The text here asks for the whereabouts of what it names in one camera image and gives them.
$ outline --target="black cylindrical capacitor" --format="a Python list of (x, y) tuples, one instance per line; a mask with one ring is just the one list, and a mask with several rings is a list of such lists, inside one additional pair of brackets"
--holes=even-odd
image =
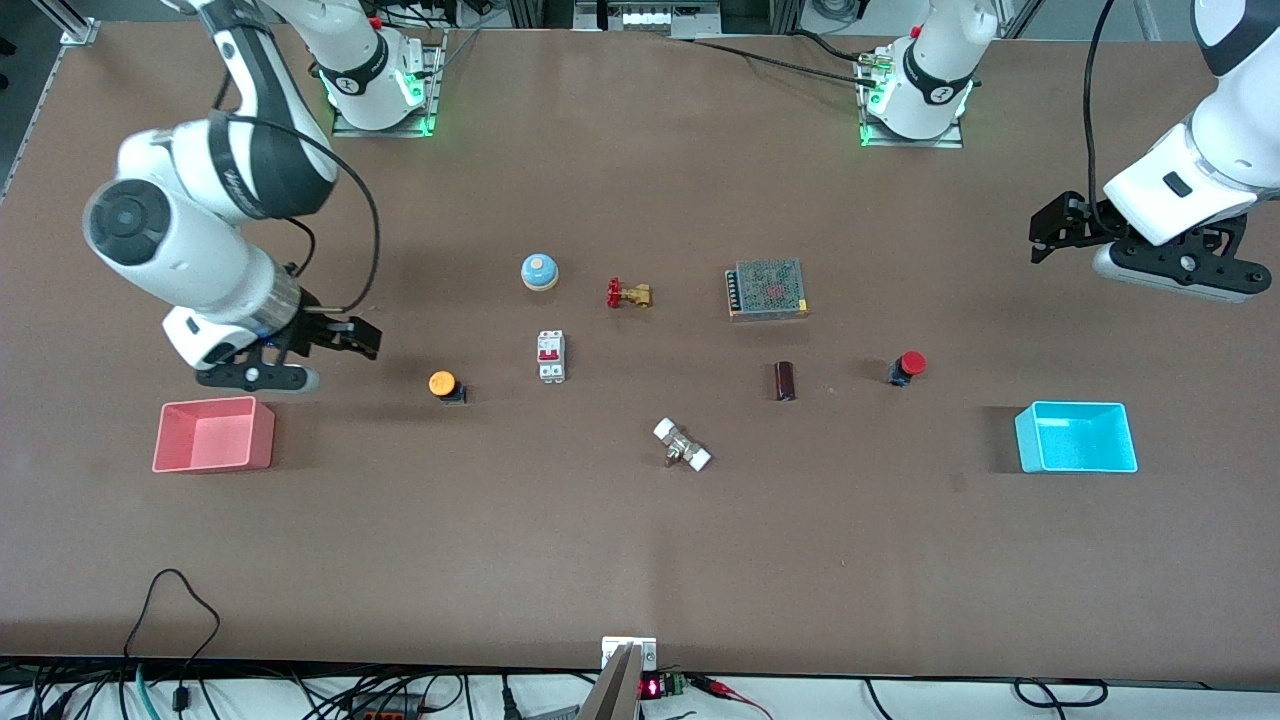
[(791, 363), (783, 360), (773, 364), (773, 388), (781, 402), (796, 398), (796, 378)]

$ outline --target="metal connector with white caps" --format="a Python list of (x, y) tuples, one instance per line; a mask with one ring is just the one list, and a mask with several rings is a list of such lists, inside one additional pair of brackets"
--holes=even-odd
[(671, 418), (663, 418), (658, 427), (653, 429), (654, 437), (667, 446), (667, 466), (684, 460), (694, 470), (701, 470), (712, 461), (712, 454), (705, 447), (698, 445), (685, 434)]

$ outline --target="pink plastic container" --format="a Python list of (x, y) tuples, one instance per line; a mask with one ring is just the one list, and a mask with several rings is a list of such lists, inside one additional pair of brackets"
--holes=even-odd
[(256, 397), (168, 402), (154, 473), (233, 473), (271, 464), (275, 413)]

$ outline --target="white bracket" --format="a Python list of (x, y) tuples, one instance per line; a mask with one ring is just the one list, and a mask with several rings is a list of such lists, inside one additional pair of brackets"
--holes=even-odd
[(605, 635), (600, 641), (600, 667), (609, 664), (609, 659), (613, 657), (613, 651), (616, 651), (621, 644), (640, 646), (644, 651), (644, 670), (646, 673), (658, 669), (658, 639), (632, 638), (626, 635)]

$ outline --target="white cap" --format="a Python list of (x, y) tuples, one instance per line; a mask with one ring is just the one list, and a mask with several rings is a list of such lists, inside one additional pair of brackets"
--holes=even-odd
[(707, 448), (703, 448), (699, 450), (696, 454), (694, 454), (692, 460), (689, 461), (689, 466), (692, 468), (694, 470), (701, 470), (710, 461), (712, 461), (712, 454), (707, 452)]
[(653, 429), (653, 434), (658, 439), (666, 441), (667, 436), (669, 436), (673, 429), (676, 429), (676, 423), (672, 421), (671, 418), (663, 418), (662, 421), (658, 423), (658, 427)]

